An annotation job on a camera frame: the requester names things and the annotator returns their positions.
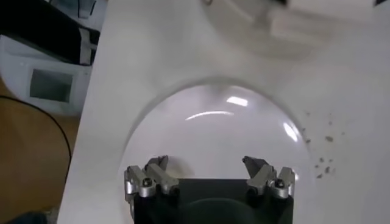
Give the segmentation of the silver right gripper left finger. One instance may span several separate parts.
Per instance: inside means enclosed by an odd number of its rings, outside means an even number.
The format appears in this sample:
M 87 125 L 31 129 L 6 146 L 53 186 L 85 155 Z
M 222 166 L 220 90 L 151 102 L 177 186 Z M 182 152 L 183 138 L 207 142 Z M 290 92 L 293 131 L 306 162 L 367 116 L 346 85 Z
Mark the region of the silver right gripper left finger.
M 164 195 L 174 195 L 179 189 L 179 180 L 166 173 L 169 156 L 151 158 L 141 169 L 129 166 L 124 171 L 124 198 L 131 203 L 136 196 L 154 197 L 159 189 Z

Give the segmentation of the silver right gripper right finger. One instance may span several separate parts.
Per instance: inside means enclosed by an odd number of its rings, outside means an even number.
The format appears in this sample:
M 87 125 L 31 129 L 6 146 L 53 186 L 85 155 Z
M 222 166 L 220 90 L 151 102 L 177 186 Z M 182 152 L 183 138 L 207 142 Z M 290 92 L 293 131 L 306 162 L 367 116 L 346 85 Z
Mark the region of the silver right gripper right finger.
M 270 190 L 271 195 L 277 199 L 294 197 L 296 174 L 290 167 L 282 167 L 277 172 L 274 166 L 264 159 L 245 156 L 242 159 L 250 178 L 246 184 L 255 191 L 257 195 L 264 195 Z

